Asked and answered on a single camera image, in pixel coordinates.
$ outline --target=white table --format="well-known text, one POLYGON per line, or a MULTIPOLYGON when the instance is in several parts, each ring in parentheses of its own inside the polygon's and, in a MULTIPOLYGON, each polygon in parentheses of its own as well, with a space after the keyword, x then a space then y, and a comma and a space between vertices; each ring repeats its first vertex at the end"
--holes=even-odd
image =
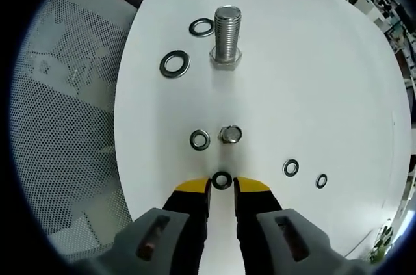
MULTIPOLYGON (((383 34, 344 0, 144 0, 129 33, 116 89, 114 134, 120 180, 133 219, 162 207, 182 181, 213 175, 263 181, 347 254, 393 218, 410 158, 410 112, 402 76, 383 34), (188 32, 217 7, 242 11, 234 72, 210 65, 214 36, 188 32), (167 52, 190 55, 167 79, 167 52), (220 128, 243 138, 225 147, 220 128), (205 151, 189 136, 211 135, 205 151), (282 172, 300 163, 292 178, 282 172), (322 190, 318 175, 328 175, 322 190)), ((201 274, 243 274, 233 190, 211 193, 201 274)))

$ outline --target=bolt thread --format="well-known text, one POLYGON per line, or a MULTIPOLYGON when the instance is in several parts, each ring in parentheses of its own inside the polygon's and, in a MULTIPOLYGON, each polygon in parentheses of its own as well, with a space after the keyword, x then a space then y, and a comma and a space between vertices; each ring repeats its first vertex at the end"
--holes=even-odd
POLYGON ((215 60, 233 62, 237 54, 241 25, 241 11, 238 7, 225 6, 215 11, 215 60))

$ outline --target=gray mesh chair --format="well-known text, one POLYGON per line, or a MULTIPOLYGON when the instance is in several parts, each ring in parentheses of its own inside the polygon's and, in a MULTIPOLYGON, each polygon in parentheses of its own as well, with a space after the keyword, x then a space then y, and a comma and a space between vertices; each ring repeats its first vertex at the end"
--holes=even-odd
POLYGON ((45 0, 18 55, 10 137, 21 186, 69 261, 102 253, 131 221, 114 152, 114 95, 136 9, 45 0))

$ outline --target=small washer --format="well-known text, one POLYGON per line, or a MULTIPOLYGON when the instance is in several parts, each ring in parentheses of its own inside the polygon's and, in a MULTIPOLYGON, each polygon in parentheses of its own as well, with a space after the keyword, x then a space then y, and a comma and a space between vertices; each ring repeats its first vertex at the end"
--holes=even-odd
POLYGON ((211 143, 211 139, 209 137, 209 134, 207 132, 205 132, 204 130, 196 130, 194 132, 192 132, 192 134, 190 135, 189 138, 189 142, 190 145, 192 146, 192 148, 194 148, 195 150, 198 151, 202 151, 202 150, 206 150, 209 146, 209 144, 211 143), (197 143, 195 143, 195 138, 201 135, 204 137, 205 142, 202 145, 197 145, 197 143))
POLYGON ((180 50, 177 49, 175 51, 169 52, 168 54, 166 54, 162 60, 161 60, 161 64, 159 66, 159 70, 161 71, 161 74, 163 74, 166 78, 179 78, 181 77, 185 72, 187 72, 188 68, 189 68, 189 64, 190 64, 190 57, 189 55, 180 50), (166 64, 168 63, 168 61, 174 57, 179 57, 183 60, 183 64, 180 67, 180 69, 174 71, 174 72, 170 72, 166 69, 166 64))
POLYGON ((227 189, 228 187, 231 186, 232 182, 233 182, 233 178, 231 177, 231 175, 228 172, 225 171, 218 171, 216 174, 213 175, 212 178, 212 184, 216 189, 219 190, 224 190, 227 189), (227 181, 224 184, 218 184, 218 182, 216 181, 220 176, 225 176, 227 181))
POLYGON ((299 171, 299 163, 298 163, 298 161, 296 161, 296 160, 294 160, 294 159, 289 159, 289 160, 288 160, 288 161, 286 161, 286 162, 285 162, 285 164, 283 165, 283 173, 284 173, 286 176, 293 177, 293 176, 295 176, 295 175, 296 175, 296 173, 298 173, 298 171, 299 171), (291 164, 293 164, 293 165, 294 165, 294 170, 293 170, 292 172, 289 172, 287 168, 288 168, 291 164))
POLYGON ((203 37, 203 36, 209 36, 214 33, 214 22, 210 20, 209 18, 199 18, 197 20, 194 20, 189 25, 189 33, 193 36, 203 37), (200 23, 207 23, 210 25, 209 29, 206 31, 198 32, 195 31, 195 27, 199 25, 200 23))
POLYGON ((321 174, 318 178, 317 178, 317 188, 318 189, 322 189, 328 182, 328 177, 326 176, 326 174, 321 174))

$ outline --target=large bolt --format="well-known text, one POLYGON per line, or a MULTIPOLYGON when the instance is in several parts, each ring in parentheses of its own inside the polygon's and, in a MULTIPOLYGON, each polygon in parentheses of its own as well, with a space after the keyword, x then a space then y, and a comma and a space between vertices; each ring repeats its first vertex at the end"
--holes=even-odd
POLYGON ((241 59, 237 47, 241 26, 241 11, 238 7, 225 6, 215 11, 215 47, 210 52, 215 68, 234 70, 241 59))

